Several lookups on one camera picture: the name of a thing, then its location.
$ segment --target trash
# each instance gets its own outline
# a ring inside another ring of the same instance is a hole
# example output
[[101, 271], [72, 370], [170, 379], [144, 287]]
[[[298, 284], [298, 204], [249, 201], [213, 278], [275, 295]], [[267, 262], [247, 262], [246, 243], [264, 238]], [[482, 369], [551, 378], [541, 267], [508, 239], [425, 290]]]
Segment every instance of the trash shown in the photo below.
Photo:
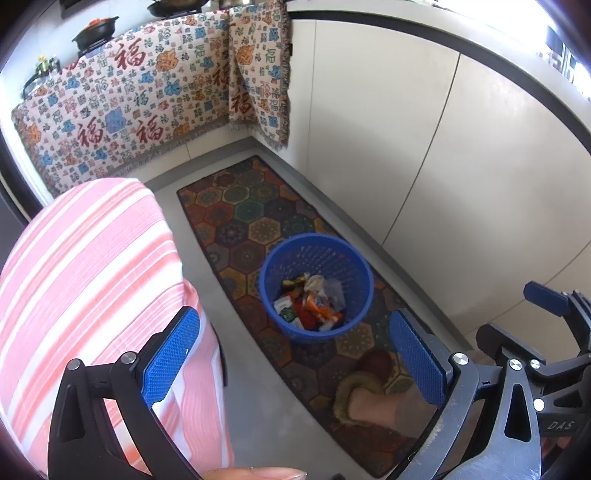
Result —
[[275, 302], [275, 311], [297, 327], [327, 332], [343, 320], [346, 308], [341, 282], [323, 275], [304, 273], [281, 282], [282, 296]]
[[287, 323], [291, 323], [297, 320], [297, 313], [293, 307], [293, 302], [289, 295], [279, 298], [273, 304], [275, 311], [283, 318]]
[[310, 274], [304, 273], [303, 275], [300, 275], [296, 278], [292, 278], [291, 280], [284, 280], [281, 282], [281, 291], [287, 292], [297, 287], [303, 288], [306, 282], [308, 281], [308, 278], [310, 278]]

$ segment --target cabinet door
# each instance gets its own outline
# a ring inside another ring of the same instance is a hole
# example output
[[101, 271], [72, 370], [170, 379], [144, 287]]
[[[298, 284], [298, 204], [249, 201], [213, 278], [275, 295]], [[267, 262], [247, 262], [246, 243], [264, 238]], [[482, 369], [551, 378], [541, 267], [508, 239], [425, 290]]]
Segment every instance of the cabinet door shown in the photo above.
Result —
[[[290, 60], [290, 137], [287, 147], [275, 153], [306, 175], [308, 163], [308, 133], [310, 132], [310, 101], [314, 70], [314, 39], [316, 20], [294, 20], [291, 23], [293, 55]], [[261, 133], [252, 129], [251, 135], [266, 145]]]
[[382, 243], [427, 152], [458, 53], [317, 21], [307, 178]]
[[564, 124], [510, 80], [462, 56], [384, 248], [466, 333], [585, 247], [589, 185], [591, 157]]

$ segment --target pink striped clothing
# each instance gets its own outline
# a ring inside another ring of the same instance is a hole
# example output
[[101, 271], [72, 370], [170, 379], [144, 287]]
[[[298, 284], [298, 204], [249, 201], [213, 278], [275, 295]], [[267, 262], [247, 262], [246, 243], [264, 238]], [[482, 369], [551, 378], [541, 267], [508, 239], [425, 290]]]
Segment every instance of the pink striped clothing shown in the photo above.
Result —
[[[219, 345], [152, 192], [138, 180], [96, 180], [35, 217], [0, 275], [0, 420], [35, 468], [47, 472], [67, 361], [138, 351], [183, 305], [199, 312], [201, 330], [154, 411], [198, 471], [231, 466]], [[107, 408], [130, 464], [147, 471], [116, 402]]]

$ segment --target blue plastic basket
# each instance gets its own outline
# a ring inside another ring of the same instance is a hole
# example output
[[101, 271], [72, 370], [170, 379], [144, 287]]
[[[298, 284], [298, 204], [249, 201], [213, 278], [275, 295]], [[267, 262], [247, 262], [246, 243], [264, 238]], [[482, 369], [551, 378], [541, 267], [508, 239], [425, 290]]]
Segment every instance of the blue plastic basket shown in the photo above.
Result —
[[[281, 294], [282, 280], [303, 273], [340, 280], [347, 303], [342, 327], [309, 332], [277, 314], [273, 302]], [[300, 343], [325, 342], [351, 330], [365, 317], [374, 296], [374, 276], [365, 259], [347, 242], [330, 235], [304, 233], [280, 243], [267, 256], [261, 268], [259, 292], [268, 314], [286, 336]]]

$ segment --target kitchen mat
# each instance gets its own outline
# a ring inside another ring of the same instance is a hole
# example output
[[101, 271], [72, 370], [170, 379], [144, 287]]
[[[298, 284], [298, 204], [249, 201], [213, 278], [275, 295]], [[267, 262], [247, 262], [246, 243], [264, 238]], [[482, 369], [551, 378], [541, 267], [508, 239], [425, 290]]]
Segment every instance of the kitchen mat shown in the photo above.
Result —
[[341, 425], [333, 416], [332, 404], [339, 381], [372, 348], [386, 349], [396, 360], [387, 393], [412, 386], [413, 379], [389, 337], [390, 314], [407, 305], [374, 271], [374, 299], [359, 326], [325, 343], [292, 343], [267, 316], [259, 299], [261, 266], [285, 238], [307, 232], [337, 233], [256, 156], [187, 185], [177, 194], [228, 298], [283, 381], [364, 470], [375, 478], [386, 475], [409, 455], [415, 439], [379, 426]]

